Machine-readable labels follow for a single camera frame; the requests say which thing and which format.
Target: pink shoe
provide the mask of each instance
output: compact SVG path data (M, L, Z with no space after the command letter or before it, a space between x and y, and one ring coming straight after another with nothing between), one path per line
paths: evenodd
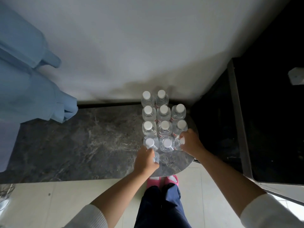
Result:
M176 175L171 175L165 178L165 185L169 184L169 183L173 183L176 184L178 186L178 178Z
M151 186L157 186L159 188L161 186L161 178L160 177L150 177L150 178L148 178L147 188L150 188Z

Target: white wall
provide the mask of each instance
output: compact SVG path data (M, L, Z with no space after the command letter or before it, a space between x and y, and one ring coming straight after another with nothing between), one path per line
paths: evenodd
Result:
M194 101L289 0L2 0L62 60L42 72L80 102L164 88Z

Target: dark blue pants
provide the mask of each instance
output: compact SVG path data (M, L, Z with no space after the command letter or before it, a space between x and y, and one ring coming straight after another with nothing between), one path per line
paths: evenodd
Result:
M135 228L174 227L191 228L180 201L178 186L169 183L162 191L157 186L151 186L144 193Z

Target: marble surface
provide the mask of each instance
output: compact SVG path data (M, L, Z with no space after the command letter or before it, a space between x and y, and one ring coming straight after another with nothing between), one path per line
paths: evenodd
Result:
M196 129L192 119L188 126ZM143 143L142 106L80 109L63 124L35 119L21 125L0 184L122 178ZM176 174L193 161L183 151L160 150L153 176Z

